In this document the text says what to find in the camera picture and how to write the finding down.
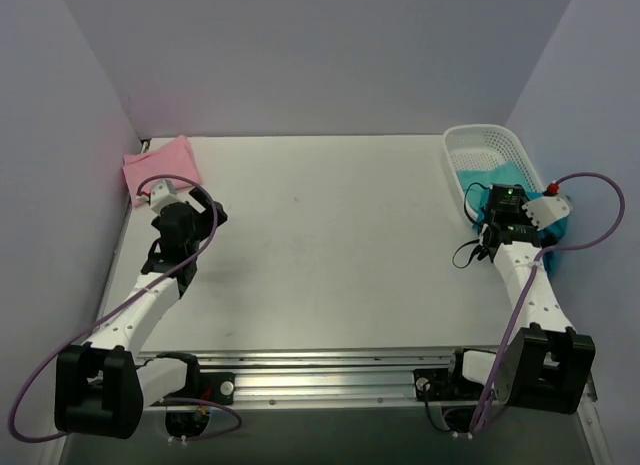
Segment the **teal t shirt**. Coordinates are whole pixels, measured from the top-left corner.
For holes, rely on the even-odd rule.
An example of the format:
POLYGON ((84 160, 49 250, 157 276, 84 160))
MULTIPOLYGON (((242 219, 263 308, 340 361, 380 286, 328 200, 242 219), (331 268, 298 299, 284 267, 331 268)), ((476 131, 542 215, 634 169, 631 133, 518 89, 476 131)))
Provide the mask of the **teal t shirt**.
MULTIPOLYGON (((498 249, 487 250, 480 237, 483 219, 482 207, 487 202, 489 188, 494 184, 520 185, 525 189, 528 200, 536 199, 542 194, 533 191, 528 186, 524 174, 511 161, 507 161, 493 170, 459 170, 456 172, 456 177, 463 191, 463 213, 472 228, 478 233, 476 239, 466 242, 462 246, 471 249, 470 260, 481 261, 485 258, 492 260, 498 249)), ((564 238, 567 225, 568 219, 564 218, 548 228, 538 231, 541 240, 540 248, 557 245, 564 238)))

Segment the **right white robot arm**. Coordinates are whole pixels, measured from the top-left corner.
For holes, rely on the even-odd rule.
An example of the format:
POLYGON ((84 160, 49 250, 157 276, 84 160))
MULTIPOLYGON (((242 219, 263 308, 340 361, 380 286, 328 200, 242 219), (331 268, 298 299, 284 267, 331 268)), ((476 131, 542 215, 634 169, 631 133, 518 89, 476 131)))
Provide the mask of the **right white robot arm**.
POLYGON ((493 184, 478 213, 478 254, 499 272, 513 309, 502 354, 462 349, 444 373, 455 397, 488 385, 494 400, 561 414, 576 411, 590 375, 595 345, 562 311, 539 252, 556 244, 543 230, 567 218, 562 195, 531 199, 519 185, 493 184))

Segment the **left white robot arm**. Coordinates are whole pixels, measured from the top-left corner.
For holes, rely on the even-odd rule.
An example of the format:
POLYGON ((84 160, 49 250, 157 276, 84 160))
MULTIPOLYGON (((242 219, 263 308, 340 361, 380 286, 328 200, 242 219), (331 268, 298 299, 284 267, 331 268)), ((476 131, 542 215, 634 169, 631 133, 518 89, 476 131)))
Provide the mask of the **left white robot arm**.
POLYGON ((195 356, 162 352, 137 364, 139 352, 166 312, 185 294, 196 260, 228 216, 202 189, 181 200, 163 178, 149 192, 158 238, 126 298, 83 343, 66 346, 56 359, 54 423, 61 432, 126 439, 143 411, 165 398, 194 402, 202 390, 195 356))

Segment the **folded pink t shirt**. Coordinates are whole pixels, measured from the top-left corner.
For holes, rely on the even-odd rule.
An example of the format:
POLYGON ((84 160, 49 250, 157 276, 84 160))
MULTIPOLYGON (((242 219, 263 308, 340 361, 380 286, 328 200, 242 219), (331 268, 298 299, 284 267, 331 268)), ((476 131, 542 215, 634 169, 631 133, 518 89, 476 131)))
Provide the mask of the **folded pink t shirt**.
POLYGON ((172 139, 155 151, 125 155, 122 171, 131 205, 134 208, 142 205, 142 202, 137 199, 137 189, 140 183, 149 177, 169 174, 186 177, 198 184, 202 183, 191 143, 183 135, 172 139))

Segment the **white plastic basket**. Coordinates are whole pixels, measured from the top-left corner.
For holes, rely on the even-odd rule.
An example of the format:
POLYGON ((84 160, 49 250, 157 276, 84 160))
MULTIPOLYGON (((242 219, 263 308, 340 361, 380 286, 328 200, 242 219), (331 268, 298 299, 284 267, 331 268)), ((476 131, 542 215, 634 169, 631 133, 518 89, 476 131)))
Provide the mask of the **white plastic basket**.
POLYGON ((518 184, 532 196, 545 190, 519 138, 499 125, 449 128, 441 137, 441 163, 454 206, 474 231, 485 187, 518 184))

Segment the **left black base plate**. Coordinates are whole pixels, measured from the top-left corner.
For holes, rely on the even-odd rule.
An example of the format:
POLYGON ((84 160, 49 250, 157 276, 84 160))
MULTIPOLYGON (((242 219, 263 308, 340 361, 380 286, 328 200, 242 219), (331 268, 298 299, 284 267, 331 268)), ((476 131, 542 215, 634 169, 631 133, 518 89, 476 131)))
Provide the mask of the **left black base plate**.
POLYGON ((196 381, 193 397, 220 405, 232 405, 235 379, 236 375, 229 371, 201 372, 196 381))

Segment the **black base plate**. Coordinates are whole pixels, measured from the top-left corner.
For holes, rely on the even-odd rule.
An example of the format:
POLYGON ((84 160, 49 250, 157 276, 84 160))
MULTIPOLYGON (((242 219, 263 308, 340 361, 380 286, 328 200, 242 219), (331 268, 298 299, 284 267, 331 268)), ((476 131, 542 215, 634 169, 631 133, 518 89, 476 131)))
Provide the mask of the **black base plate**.
POLYGON ((220 405, 232 405, 235 379, 236 375, 229 371, 201 372, 196 381, 193 397, 220 405))
POLYGON ((488 378, 485 370, 445 368, 418 368, 412 375, 416 398, 422 402, 476 402, 488 378))

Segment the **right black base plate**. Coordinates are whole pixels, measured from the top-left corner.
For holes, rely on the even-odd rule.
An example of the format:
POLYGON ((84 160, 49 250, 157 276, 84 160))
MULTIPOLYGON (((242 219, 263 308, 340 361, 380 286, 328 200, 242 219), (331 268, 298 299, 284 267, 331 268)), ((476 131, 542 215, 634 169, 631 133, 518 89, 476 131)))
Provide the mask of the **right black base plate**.
POLYGON ((422 402, 476 402, 488 378, 485 370, 445 368, 418 368, 412 375, 416 398, 422 402))

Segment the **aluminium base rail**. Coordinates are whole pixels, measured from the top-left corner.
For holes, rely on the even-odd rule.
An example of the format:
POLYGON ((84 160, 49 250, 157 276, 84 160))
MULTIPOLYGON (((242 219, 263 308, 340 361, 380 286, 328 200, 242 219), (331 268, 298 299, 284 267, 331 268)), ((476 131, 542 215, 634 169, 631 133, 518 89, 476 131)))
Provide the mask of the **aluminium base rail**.
POLYGON ((417 408, 452 347, 194 351, 205 376, 230 373, 230 406, 249 410, 417 408))

